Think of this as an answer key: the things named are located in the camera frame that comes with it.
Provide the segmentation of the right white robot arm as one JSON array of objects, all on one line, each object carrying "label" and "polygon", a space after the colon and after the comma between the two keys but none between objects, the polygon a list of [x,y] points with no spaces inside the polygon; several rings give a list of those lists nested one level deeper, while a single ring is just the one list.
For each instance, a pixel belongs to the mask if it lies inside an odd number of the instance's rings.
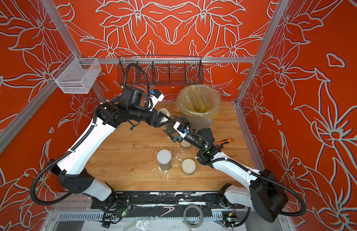
[{"label": "right white robot arm", "polygon": [[288,197],[271,171],[253,169],[228,157],[221,144],[215,145],[210,128],[192,130],[186,118],[164,116],[160,125],[166,127],[165,132],[173,142],[186,141],[196,147],[200,164],[229,175],[247,189],[243,192],[234,185],[226,186],[223,196],[227,202],[252,208],[267,222],[274,222],[281,214]]}]

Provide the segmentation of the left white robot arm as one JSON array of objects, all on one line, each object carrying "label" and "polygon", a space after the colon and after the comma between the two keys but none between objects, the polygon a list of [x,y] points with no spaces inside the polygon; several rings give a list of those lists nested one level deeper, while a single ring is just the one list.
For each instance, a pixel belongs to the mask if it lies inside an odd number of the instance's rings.
[{"label": "left white robot arm", "polygon": [[116,196],[114,189],[95,179],[85,168],[94,152],[115,129],[125,122],[146,122],[152,127],[159,128],[170,120],[168,115],[155,109],[106,102],[96,108],[95,117],[88,129],[70,148],[70,154],[60,160],[52,171],[57,174],[61,186],[68,191],[74,194],[82,193],[106,202]]}]

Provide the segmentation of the clear glass jar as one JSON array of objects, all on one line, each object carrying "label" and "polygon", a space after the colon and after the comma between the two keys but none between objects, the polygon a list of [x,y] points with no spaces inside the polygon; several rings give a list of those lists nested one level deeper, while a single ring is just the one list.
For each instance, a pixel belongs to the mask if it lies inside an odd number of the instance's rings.
[{"label": "clear glass jar", "polygon": [[177,131],[173,128],[177,120],[175,118],[170,118],[168,120],[167,118],[162,118],[161,123],[165,123],[164,125],[164,131],[169,133],[169,134],[175,134]]}]

